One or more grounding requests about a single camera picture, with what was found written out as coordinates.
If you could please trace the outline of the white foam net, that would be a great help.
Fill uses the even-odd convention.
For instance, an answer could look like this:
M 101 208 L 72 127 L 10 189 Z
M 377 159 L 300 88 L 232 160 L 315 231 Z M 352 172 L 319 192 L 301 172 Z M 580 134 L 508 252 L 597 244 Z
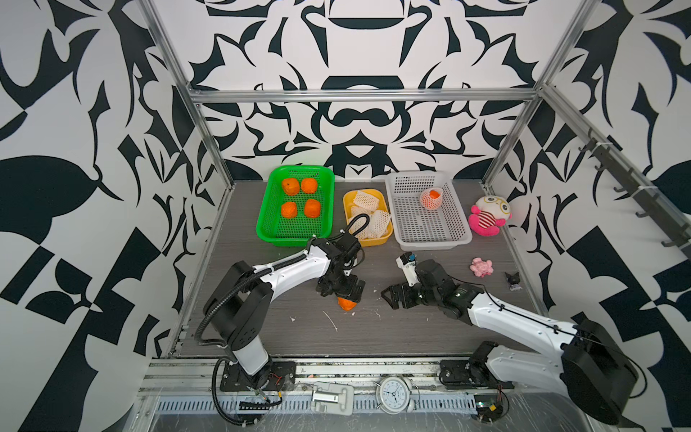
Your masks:
M 372 222 L 372 211 L 361 207 L 352 207 L 352 218 L 349 220 L 349 232 L 358 239 L 367 239 Z
M 367 228 L 369 232 L 368 237 L 370 239 L 383 237 L 388 230 L 391 218 L 392 216 L 388 212 L 382 210 L 373 212 Z
M 375 212 L 379 207 L 380 199 L 364 190 L 358 190 L 354 196 L 353 203 L 355 206 L 365 209 L 368 212 Z

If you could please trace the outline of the orange toy fruit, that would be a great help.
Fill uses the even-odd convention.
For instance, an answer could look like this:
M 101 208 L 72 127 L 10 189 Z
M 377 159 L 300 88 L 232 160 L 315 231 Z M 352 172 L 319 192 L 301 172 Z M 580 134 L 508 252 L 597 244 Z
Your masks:
M 302 190 L 300 182 L 293 177 L 282 181 L 282 189 L 287 196 L 296 196 Z

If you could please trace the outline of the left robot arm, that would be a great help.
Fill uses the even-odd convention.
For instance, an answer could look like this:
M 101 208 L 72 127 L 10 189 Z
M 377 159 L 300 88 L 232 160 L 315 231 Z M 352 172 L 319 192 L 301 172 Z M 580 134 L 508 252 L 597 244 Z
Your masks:
M 314 281 L 320 296 L 358 304 L 365 281 L 353 271 L 362 262 L 362 249 L 357 237 L 343 231 L 330 239 L 311 239 L 303 250 L 273 263 L 235 263 L 203 307 L 194 341 L 221 348 L 249 377 L 267 374 L 271 357 L 259 333 L 272 302 Z

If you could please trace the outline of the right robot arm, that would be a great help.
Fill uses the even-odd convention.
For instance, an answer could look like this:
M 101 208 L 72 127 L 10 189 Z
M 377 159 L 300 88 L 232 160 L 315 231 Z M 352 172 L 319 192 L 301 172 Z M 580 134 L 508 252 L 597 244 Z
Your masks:
M 636 363 L 608 331 L 592 320 L 548 319 L 524 310 L 451 275 L 412 253 L 396 259 L 405 282 L 383 290 L 392 309 L 434 306 L 446 317 L 515 340 L 523 350 L 482 344 L 471 356 L 469 375 L 476 381 L 524 383 L 561 394 L 597 421 L 617 426 L 639 379 Z

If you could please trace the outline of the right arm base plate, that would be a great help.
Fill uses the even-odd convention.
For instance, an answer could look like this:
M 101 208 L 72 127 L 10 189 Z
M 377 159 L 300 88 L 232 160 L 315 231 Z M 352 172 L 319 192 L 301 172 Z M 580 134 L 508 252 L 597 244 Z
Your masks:
M 515 388 L 511 382 L 502 382 L 484 363 L 476 360 L 443 360 L 438 379 L 447 390 L 498 390 Z

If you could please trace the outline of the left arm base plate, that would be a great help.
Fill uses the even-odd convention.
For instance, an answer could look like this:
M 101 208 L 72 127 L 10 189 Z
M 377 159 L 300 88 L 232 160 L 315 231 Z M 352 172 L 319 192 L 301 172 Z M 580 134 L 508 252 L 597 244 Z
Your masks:
M 248 374 L 240 364 L 226 364 L 222 369 L 220 390 L 244 392 L 261 390 L 278 392 L 294 383 L 297 364 L 290 361 L 270 361 L 258 373 Z

